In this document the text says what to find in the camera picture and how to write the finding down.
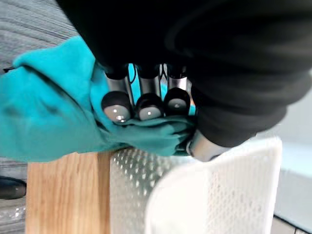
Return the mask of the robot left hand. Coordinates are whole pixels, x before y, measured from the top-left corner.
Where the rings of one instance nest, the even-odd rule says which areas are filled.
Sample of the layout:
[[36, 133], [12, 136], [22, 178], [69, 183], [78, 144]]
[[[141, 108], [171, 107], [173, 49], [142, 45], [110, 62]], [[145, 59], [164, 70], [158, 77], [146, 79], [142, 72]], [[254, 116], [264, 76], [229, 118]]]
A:
[[60, 0], [109, 74], [186, 67], [197, 108], [188, 151], [209, 161], [278, 124], [311, 88], [309, 0]]

